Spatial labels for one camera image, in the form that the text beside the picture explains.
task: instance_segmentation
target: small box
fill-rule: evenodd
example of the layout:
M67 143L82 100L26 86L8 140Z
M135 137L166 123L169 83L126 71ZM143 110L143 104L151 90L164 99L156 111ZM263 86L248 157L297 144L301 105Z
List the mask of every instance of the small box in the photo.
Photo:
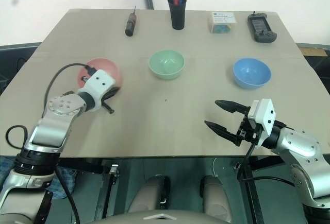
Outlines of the small box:
M211 12L209 24L211 33L230 32L236 24L235 15L233 12Z

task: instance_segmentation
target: pen holder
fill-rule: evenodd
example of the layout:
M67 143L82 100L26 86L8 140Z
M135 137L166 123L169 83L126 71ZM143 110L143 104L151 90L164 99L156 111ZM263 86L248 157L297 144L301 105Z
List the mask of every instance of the pen holder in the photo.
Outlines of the pen holder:
M176 30L181 30L185 27L185 12L186 12L186 2L183 0L182 4L174 5L173 0L167 0L170 6L172 27Z

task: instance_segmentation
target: black cable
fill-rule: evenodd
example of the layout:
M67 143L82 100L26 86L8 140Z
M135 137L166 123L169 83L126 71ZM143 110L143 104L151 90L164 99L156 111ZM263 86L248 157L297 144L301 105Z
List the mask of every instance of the black cable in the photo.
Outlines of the black cable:
M73 197L72 197L71 193L69 192L69 189L67 188L67 185L65 184L65 182L62 178L62 175L60 174L57 167L55 168L55 173L56 173L56 176L57 176L58 180L60 181L64 191L65 191L65 194L68 197L68 200L69 200L70 205L71 205L72 210L73 210L74 217L76 218L76 224L80 224L80 219L79 219L79 214L78 214L76 204L74 203Z
M83 66L83 67L86 67L87 65L86 64L83 64L83 63L71 63L71 64L68 64L68 65L60 68L59 71L56 72L56 74L53 76L53 78L51 79L50 83L48 84L48 87L47 87L46 92L45 92L45 96L43 98L43 109L46 108L48 95L50 93L51 87L52 87L52 85L53 85L56 77L58 77L58 75L61 74L61 72L64 71L66 68L69 68L69 67L72 67L72 66Z
M277 177L271 177L271 176L261 176L261 177L253 177L253 178L247 178L247 179L242 179L244 182L249 182L249 181L255 181L255 180L260 180L260 179L271 179L271 180L277 180L286 184L289 184L291 186L294 186L294 184L288 180L277 178Z
M242 176L242 173L243 173L243 168L244 168L244 167L246 166L246 164L248 163L249 158L250 158L250 156L251 156L251 154L252 154L252 152L253 152L255 146L256 146L255 144L251 144L249 150L247 151L247 153L246 153L246 155L245 155L245 157L244 157L244 159L243 159L242 164L240 165L240 167L239 167L239 169L238 169L238 172L237 172L237 180L238 180L238 181L241 181L241 176Z
M261 180L261 179L271 179L271 180L277 180L286 184L289 184L291 186L294 186L294 184L288 180L277 178L277 177L272 177L272 176L261 176L261 177L252 177L252 178L247 178L247 179L242 179L242 173L243 173L243 168L246 166L246 164L249 161L249 158L255 148L255 144L251 144L249 150L247 151L242 164L240 165L238 172L237 172L237 180L238 181L243 181L243 182L249 182L249 181L255 181L255 180Z
M27 140L27 128L24 125L13 125L13 126L9 127L9 129L6 131L5 138L6 138L6 142L8 143L8 145L12 148L21 149L22 147L18 147L18 146L13 145L11 143L11 141L9 140L9 133L14 128L22 128L23 129L23 132L24 132L23 145Z

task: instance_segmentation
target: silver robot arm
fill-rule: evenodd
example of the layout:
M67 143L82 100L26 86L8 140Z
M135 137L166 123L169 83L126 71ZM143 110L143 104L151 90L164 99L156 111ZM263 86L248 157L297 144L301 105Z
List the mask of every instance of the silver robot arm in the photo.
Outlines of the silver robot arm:
M33 129L0 193L0 223L44 223L52 193L51 184L71 132L73 121L86 111L101 107L102 97L115 80L105 71L96 71L77 94L50 99L43 117Z
M246 140L279 155L290 167L308 223L330 223L330 165L319 142L304 131L275 120L270 99L256 100L250 107L226 100L217 100L216 104L231 113L244 114L240 128L235 135L218 124L205 121L206 125L237 146Z

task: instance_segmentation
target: remote control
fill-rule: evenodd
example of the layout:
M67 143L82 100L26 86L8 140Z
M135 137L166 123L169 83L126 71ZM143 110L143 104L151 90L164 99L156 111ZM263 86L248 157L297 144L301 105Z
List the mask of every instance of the remote control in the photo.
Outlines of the remote control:
M271 30L266 18L265 13L256 14L255 11L247 17L247 22L256 42L272 43L277 38L277 34Z

